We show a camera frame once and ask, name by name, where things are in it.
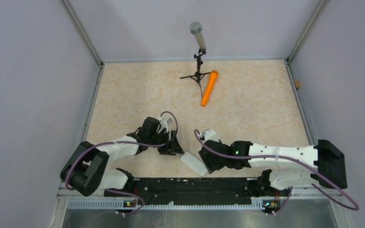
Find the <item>white remote control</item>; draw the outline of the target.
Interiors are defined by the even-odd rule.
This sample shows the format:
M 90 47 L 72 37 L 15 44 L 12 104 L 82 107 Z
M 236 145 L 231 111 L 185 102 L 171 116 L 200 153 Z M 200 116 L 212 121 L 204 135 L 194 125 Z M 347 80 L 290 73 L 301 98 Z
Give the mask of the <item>white remote control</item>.
M 207 173 L 205 164 L 190 152 L 185 152 L 184 155 L 181 156 L 180 160 L 200 177 L 203 177 Z

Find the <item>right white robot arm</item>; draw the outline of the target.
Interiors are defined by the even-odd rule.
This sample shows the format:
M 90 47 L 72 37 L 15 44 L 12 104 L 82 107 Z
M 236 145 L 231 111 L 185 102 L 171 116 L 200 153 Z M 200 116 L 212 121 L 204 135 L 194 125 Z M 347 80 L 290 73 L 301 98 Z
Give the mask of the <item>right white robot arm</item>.
M 199 155 L 209 173 L 224 167 L 240 170 L 264 167 L 267 175 L 259 179 L 260 191 L 272 196 L 278 190 L 306 184 L 330 189 L 346 189 L 345 155 L 330 141 L 318 140 L 305 147 L 266 146 L 250 141 L 231 145 L 199 138 Z

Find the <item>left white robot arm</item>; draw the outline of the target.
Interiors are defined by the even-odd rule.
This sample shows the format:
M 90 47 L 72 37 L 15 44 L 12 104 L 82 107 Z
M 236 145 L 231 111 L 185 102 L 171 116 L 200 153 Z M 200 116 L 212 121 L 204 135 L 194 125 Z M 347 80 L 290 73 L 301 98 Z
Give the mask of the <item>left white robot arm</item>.
M 132 175 L 120 168 L 108 171 L 106 166 L 149 148 L 156 148 L 160 155 L 184 154 L 177 140 L 178 130 L 169 129 L 172 124 L 178 124 L 174 115 L 147 117 L 141 127 L 119 139 L 98 144 L 81 142 L 60 173 L 66 189 L 83 196 L 90 196 L 97 189 L 115 189 L 121 196 L 130 195 L 134 188 Z

